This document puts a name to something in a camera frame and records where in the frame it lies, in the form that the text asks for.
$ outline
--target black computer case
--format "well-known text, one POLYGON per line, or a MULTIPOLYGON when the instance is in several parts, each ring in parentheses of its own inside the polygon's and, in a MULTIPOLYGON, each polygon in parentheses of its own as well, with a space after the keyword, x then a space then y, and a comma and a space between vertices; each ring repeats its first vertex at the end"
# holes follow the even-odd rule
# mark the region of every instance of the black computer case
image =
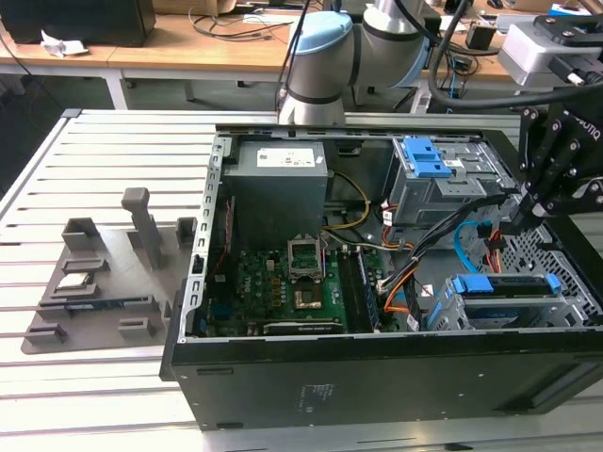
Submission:
POLYGON ((141 47, 155 26, 152 0, 0 0, 5 29, 18 44, 41 41, 41 31, 86 45, 141 47))

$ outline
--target floor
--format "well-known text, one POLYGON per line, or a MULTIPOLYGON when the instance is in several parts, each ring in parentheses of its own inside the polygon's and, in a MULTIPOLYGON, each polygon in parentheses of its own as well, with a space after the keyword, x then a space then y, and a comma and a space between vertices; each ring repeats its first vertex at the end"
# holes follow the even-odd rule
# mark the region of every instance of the floor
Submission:
MULTIPOLYGON (((0 99, 0 195, 8 190, 62 113, 62 108, 44 92, 40 83, 66 108, 112 108, 106 84, 101 79, 49 76, 37 80, 24 81, 24 96, 9 94, 0 99)), ((235 82, 194 82, 199 98, 194 103, 185 100, 182 81, 137 80, 135 83, 130 91, 135 109, 272 111, 274 108, 272 83, 249 83, 246 88, 237 88, 235 82)), ((378 89, 375 94, 366 96, 362 107, 355 107, 347 91, 343 102, 346 111, 392 112, 404 94, 402 89, 378 89)), ((471 91, 468 94, 467 97, 474 95, 471 91)), ((408 101, 398 112, 408 112, 411 103, 412 100, 408 101)))

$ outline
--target label sticker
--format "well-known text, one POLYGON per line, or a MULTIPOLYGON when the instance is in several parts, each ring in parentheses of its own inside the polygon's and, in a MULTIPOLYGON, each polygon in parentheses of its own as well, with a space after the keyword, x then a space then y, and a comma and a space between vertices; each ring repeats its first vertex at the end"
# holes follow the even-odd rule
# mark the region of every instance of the label sticker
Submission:
POLYGON ((444 160, 444 165, 450 168, 464 168, 463 162, 458 158, 454 160, 444 160))
POLYGON ((421 295, 420 295, 420 297, 433 297, 433 285, 431 285, 431 284, 425 284, 421 288, 421 295))
POLYGON ((308 148, 262 148, 257 152, 258 168, 313 168, 314 151, 308 148))
POLYGON ((408 328, 410 328, 412 331, 418 331, 418 322, 410 314, 408 314, 408 317, 406 317, 406 323, 408 324, 408 328))
POLYGON ((298 396, 298 412, 312 414, 325 407, 335 389, 334 384, 305 384, 298 396))
POLYGON ((391 226, 393 224, 394 216, 391 212, 383 212, 383 224, 385 226, 391 226))

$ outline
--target table leg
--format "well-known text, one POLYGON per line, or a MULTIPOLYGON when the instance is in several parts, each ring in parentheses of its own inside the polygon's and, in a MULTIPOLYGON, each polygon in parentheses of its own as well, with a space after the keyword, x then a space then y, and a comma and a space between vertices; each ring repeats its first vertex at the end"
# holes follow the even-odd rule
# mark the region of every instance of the table leg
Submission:
POLYGON ((356 101, 356 106, 361 106, 365 103, 365 98, 367 97, 367 87, 364 85, 354 85, 351 87, 354 91, 354 100, 356 101))
POLYGON ((430 107, 431 101, 432 94, 430 93, 429 86, 427 85, 427 80, 420 80, 418 82, 418 89, 416 90, 415 98, 413 99, 411 113, 419 115, 427 113, 427 109, 430 107))
POLYGON ((190 80, 185 80, 185 96, 187 98, 187 102, 195 101, 195 92, 192 89, 192 82, 190 80))
POLYGON ((21 83, 20 75, 0 75, 0 79, 2 79, 7 88, 10 88, 15 96, 25 95, 25 88, 23 83, 21 83))
POLYGON ((106 81, 106 86, 109 88, 109 94, 113 101, 113 107, 116 110, 127 110, 128 108, 128 92, 123 79, 122 71, 109 70, 103 78, 106 81))

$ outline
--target green motherboard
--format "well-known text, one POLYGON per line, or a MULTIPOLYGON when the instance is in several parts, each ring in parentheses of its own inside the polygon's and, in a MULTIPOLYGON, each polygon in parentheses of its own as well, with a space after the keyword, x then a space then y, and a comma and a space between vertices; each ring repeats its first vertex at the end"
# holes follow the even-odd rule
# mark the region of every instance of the green motherboard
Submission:
MULTIPOLYGON (((287 249, 241 252, 236 259, 235 293, 228 300, 216 297, 211 301, 208 323, 213 325, 213 334, 261 335, 262 325, 286 322, 335 324, 341 332, 349 332, 350 306, 344 302, 349 282, 340 275, 343 256, 342 250, 326 250, 320 254, 322 271, 318 275, 296 277, 289 274, 287 249)), ((357 279, 364 280, 372 291, 383 275, 381 256, 375 251, 365 251, 362 256, 366 268, 357 279)), ((318 266, 316 249, 296 251, 292 266, 318 266)))

